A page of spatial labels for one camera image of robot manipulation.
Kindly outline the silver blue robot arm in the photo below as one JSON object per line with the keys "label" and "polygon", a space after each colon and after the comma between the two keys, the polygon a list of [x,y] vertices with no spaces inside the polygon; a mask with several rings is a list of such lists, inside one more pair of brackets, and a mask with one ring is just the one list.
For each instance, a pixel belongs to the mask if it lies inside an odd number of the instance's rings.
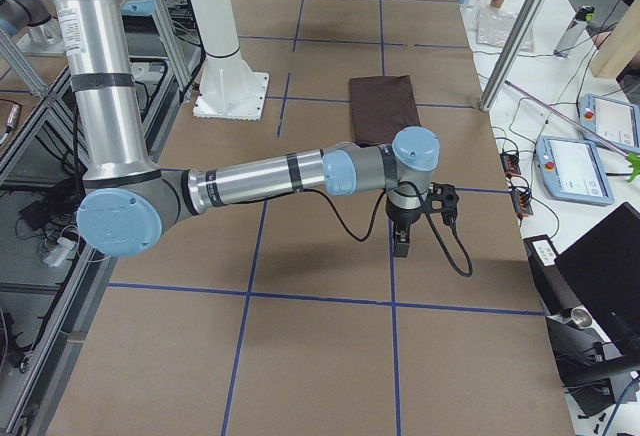
{"label": "silver blue robot arm", "polygon": [[400,130],[388,144],[342,143],[269,159],[250,137],[205,125],[208,117],[257,120],[269,77],[245,62],[231,0],[190,0],[202,67],[194,121],[173,118],[153,159],[143,135],[122,9],[132,0],[50,0],[56,7],[89,160],[76,225],[106,256],[153,247],[170,228],[212,208],[253,204],[296,193],[326,198],[377,191],[390,205],[395,253],[404,256],[412,222],[429,211],[440,143],[426,128]]}

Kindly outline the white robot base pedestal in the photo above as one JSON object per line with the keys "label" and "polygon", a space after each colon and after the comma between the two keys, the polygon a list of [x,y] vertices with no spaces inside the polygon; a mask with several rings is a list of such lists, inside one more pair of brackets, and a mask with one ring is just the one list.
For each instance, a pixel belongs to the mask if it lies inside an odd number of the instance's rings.
{"label": "white robot base pedestal", "polygon": [[205,54],[194,115],[258,120],[269,75],[243,59],[231,0],[190,0]]}

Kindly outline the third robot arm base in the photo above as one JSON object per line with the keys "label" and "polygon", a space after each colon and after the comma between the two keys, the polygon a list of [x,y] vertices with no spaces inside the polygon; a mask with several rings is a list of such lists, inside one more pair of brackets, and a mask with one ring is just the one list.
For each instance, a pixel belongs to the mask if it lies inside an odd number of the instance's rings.
{"label": "third robot arm base", "polygon": [[42,0],[1,0],[1,28],[13,38],[25,31],[18,48],[31,56],[63,56],[59,23]]}

